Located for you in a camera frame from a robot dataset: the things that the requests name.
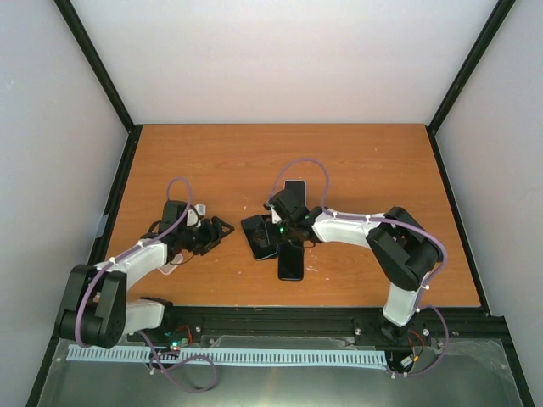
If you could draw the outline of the dark green phone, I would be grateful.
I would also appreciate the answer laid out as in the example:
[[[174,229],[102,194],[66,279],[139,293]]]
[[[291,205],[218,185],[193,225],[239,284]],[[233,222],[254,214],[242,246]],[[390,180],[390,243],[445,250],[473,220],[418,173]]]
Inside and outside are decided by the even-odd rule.
[[[253,234],[255,232],[255,228],[259,224],[269,222],[270,220],[271,220],[270,215],[262,215],[262,220],[260,220],[260,221],[252,220],[249,223],[248,228],[245,230],[246,231],[246,237],[248,239],[249,246],[251,248],[253,257],[257,261],[262,261],[262,260],[266,260],[266,259],[275,259],[278,256],[278,250],[277,250],[276,247],[261,248],[261,247],[258,247],[253,241]]]

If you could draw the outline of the black case with ring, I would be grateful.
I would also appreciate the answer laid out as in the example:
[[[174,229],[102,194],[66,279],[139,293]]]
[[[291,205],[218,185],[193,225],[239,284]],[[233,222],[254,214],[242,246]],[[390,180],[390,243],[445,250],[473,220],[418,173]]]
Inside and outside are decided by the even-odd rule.
[[[278,249],[269,243],[266,226],[271,222],[270,215],[253,215],[241,221],[241,227],[256,261],[275,259]]]

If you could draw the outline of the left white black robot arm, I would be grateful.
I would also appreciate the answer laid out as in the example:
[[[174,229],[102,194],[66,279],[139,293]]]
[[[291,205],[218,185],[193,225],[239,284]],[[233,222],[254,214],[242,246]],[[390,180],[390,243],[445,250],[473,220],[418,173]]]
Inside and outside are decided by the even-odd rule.
[[[169,275],[182,264],[183,252],[207,254],[233,231],[217,216],[206,218],[201,203],[166,201],[161,219],[132,248],[70,271],[55,335],[83,348],[112,348],[125,335],[142,330],[161,342],[171,339],[176,331],[176,319],[166,313],[171,303],[159,298],[128,302],[129,289],[154,270]]]

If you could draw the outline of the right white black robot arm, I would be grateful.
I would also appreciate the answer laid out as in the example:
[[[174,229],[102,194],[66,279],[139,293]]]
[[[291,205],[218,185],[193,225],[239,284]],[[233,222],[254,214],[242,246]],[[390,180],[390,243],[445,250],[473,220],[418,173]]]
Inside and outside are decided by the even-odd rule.
[[[271,212],[249,239],[267,248],[287,243],[345,243],[372,251],[389,280],[382,331],[405,328],[420,310],[421,291],[448,261],[444,245],[401,207],[385,213],[358,215],[324,205],[308,209],[293,192],[283,189],[266,207]]]

